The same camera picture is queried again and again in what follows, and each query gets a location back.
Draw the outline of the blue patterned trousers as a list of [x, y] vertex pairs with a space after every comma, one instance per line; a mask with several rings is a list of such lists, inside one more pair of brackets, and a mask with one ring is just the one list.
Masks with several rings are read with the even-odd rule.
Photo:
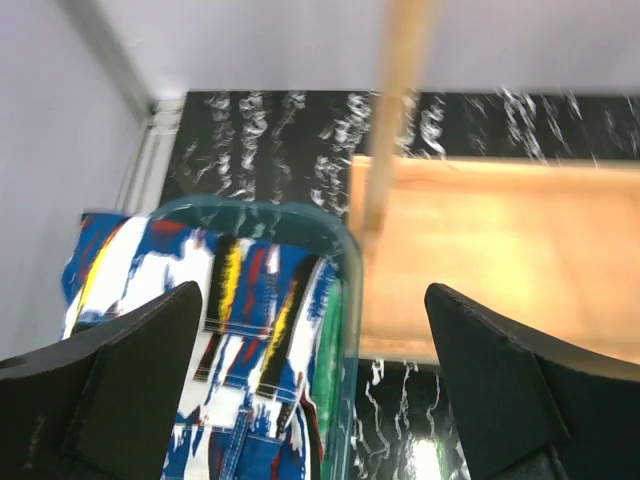
[[86, 213], [61, 280], [63, 333], [195, 282], [199, 330], [162, 477], [318, 479], [324, 445], [313, 377], [335, 280], [330, 260], [297, 246]]

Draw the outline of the green tie-dye trousers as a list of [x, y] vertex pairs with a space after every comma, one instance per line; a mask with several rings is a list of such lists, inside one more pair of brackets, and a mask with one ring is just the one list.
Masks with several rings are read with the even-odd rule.
[[329, 290], [316, 355], [313, 398], [317, 406], [320, 440], [323, 447], [321, 478], [332, 476], [335, 457], [335, 430], [338, 428], [342, 367], [342, 282], [335, 280]]

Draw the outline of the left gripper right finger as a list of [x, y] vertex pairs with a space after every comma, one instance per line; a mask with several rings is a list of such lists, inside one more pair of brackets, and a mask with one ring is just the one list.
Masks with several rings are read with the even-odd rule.
[[439, 283], [424, 297], [474, 479], [636, 479], [639, 367]]

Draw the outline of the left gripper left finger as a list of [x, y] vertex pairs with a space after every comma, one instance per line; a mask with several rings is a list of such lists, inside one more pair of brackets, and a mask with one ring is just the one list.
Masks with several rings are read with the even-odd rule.
[[201, 307], [188, 281], [3, 360], [2, 478], [160, 478]]

